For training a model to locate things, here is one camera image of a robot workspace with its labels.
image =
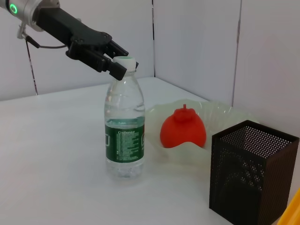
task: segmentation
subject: white bottle cap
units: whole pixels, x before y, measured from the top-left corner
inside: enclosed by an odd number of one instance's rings
[[[113,62],[117,62],[127,69],[127,72],[135,71],[136,60],[128,56],[117,56],[113,58]]]

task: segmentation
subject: red object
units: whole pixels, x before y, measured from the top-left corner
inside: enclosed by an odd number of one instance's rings
[[[206,142],[205,126],[195,110],[187,109],[187,105],[184,105],[165,120],[160,140],[165,148],[174,148],[185,142],[203,147]]]

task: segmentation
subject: yellow object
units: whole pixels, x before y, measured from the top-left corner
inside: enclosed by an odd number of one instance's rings
[[[277,225],[300,225],[300,189],[285,210]]]

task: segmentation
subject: white wall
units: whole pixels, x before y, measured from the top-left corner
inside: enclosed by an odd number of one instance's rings
[[[0,8],[0,101],[35,95],[26,43],[16,38],[19,20]]]
[[[158,78],[232,104],[240,0],[154,0]]]
[[[243,0],[241,15],[234,106],[300,136],[300,1]],[[299,156],[290,197],[298,188]]]
[[[150,0],[62,0],[61,8],[87,26],[109,33],[140,63],[137,77],[154,76],[152,4]],[[58,46],[46,32],[28,33],[41,45]],[[108,73],[98,73],[65,55],[67,49],[36,49],[30,46],[39,94],[108,83]]]

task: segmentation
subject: green indicator light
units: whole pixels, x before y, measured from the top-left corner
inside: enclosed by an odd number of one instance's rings
[[[11,10],[14,14],[17,14],[17,12],[18,12],[17,6],[15,6],[14,4],[10,4],[10,10]]]

